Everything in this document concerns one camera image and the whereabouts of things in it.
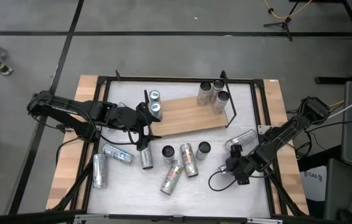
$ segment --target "yellow cable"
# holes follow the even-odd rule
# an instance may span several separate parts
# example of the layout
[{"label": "yellow cable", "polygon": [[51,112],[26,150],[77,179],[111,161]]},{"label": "yellow cable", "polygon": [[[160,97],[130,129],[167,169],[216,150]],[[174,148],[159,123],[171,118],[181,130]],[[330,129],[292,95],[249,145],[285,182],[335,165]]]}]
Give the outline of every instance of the yellow cable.
[{"label": "yellow cable", "polygon": [[[263,0],[264,3],[267,6],[267,9],[270,9],[270,5],[267,2],[267,0]],[[274,17],[278,18],[278,19],[286,19],[288,17],[292,17],[293,15],[297,14],[298,12],[300,12],[302,9],[304,9],[306,6],[308,6],[313,0],[308,1],[304,6],[302,6],[300,9],[296,10],[296,12],[292,13],[291,15],[287,15],[287,16],[278,16],[276,15],[273,11],[271,11],[271,14],[273,14]]]},{"label": "yellow cable", "polygon": [[345,102],[345,101],[342,100],[342,101],[339,101],[339,102],[337,102],[337,103],[334,103],[334,104],[330,105],[329,107],[339,106],[340,104],[342,104],[342,103],[344,103],[344,102]]}]

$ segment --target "wooden table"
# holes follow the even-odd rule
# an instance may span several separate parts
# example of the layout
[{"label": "wooden table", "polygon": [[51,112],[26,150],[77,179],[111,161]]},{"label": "wooden table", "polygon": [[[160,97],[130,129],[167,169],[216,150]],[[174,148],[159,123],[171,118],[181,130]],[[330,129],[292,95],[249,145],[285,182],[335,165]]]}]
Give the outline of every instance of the wooden table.
[{"label": "wooden table", "polygon": [[[97,78],[98,76],[82,75],[80,77],[74,99],[77,101],[93,100],[97,85]],[[102,100],[103,98],[104,87],[105,86],[103,85],[100,89],[98,100]],[[278,80],[264,80],[264,87],[271,125],[281,126],[287,121],[287,115],[283,104],[280,84]],[[257,101],[259,104],[260,121],[262,124],[264,124],[264,110],[262,107],[259,88],[256,88],[256,94]],[[66,133],[64,137],[64,142],[75,137],[76,135],[74,132]],[[71,186],[74,184],[77,176],[77,169],[82,152],[82,146],[82,141],[74,141],[62,147],[57,168],[55,170],[54,179],[52,181],[50,195],[46,205],[47,209],[56,206],[60,202],[62,197],[67,193],[69,188],[71,188]],[[88,146],[88,150],[92,151],[92,144]],[[303,212],[308,214],[306,198],[302,187],[302,181],[300,179],[300,173],[297,166],[295,151],[292,147],[286,145],[281,150],[279,150],[278,163],[282,183],[285,190],[291,196],[292,200],[299,206],[299,208]],[[82,208],[85,184],[86,181],[80,188],[78,200],[75,207],[76,209]],[[275,211],[277,214],[281,214],[278,193],[273,186],[272,192],[274,198]]]}]

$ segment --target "concrete floor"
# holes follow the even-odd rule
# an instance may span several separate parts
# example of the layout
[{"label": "concrete floor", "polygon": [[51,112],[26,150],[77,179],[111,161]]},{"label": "concrete floor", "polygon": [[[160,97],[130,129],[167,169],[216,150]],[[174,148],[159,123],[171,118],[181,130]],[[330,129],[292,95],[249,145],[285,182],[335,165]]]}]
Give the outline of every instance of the concrete floor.
[{"label": "concrete floor", "polygon": [[[77,0],[0,0],[0,30],[68,31]],[[293,3],[269,1],[277,14]],[[76,31],[274,31],[262,24],[276,22],[260,0],[89,0]],[[341,4],[311,4],[293,17],[295,32],[352,32]],[[19,175],[36,127],[26,105],[33,93],[47,90],[57,67],[64,36],[0,36],[15,72],[0,76],[0,214]],[[320,86],[315,76],[352,74],[352,38],[301,37],[74,37],[56,94],[73,98],[79,76],[151,75],[231,78],[271,78],[281,82],[287,110],[307,95],[332,104],[343,99],[343,86]],[[340,121],[337,117],[329,122]],[[316,132],[323,147],[340,143],[341,127]],[[63,134],[45,129],[20,212],[45,209],[55,171],[55,150]],[[306,141],[298,136],[295,145]],[[314,145],[314,152],[321,150]]]}]

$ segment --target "wooden tray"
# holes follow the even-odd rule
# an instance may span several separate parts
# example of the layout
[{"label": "wooden tray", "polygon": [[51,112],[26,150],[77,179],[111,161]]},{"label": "wooden tray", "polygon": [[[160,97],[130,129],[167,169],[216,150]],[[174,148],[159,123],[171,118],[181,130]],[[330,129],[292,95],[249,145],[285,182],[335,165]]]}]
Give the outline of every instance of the wooden tray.
[{"label": "wooden tray", "polygon": [[152,122],[152,133],[156,136],[199,131],[209,128],[225,127],[228,124],[226,112],[213,113],[213,104],[199,106],[196,96],[161,102],[163,119]]}]

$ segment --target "white table surface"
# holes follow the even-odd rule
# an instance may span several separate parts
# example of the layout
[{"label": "white table surface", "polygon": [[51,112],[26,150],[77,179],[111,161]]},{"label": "white table surface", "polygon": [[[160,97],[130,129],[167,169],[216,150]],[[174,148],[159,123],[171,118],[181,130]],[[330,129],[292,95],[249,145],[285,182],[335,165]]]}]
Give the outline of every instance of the white table surface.
[{"label": "white table surface", "polygon": [[[172,100],[195,96],[198,83],[174,82],[111,82],[108,101],[123,102],[130,108],[144,101],[143,90],[159,90],[161,100]],[[150,142],[154,167],[150,170],[141,168],[140,153],[135,146],[120,146],[135,155],[131,166],[126,166],[113,159],[107,159],[107,187],[91,189],[88,213],[124,214],[124,215],[184,215],[195,217],[270,217],[264,179],[250,179],[249,185],[239,186],[236,183],[222,192],[212,191],[207,180],[217,171],[217,167],[229,157],[224,143],[249,129],[256,130],[250,85],[229,84],[237,116],[226,128],[214,128],[191,133],[166,136]],[[232,118],[231,104],[226,106],[227,117]],[[111,141],[128,142],[127,133],[121,131],[103,134]],[[159,188],[169,171],[170,165],[163,162],[161,150],[166,145],[174,147],[175,159],[181,161],[180,145],[190,143],[197,149],[201,141],[210,143],[212,149],[205,160],[197,161],[199,175],[187,178],[181,174],[178,183],[169,196]],[[100,142],[100,150],[105,141]],[[258,144],[254,142],[244,147],[247,154]],[[233,176],[215,176],[212,187],[220,189],[233,180]]]}]

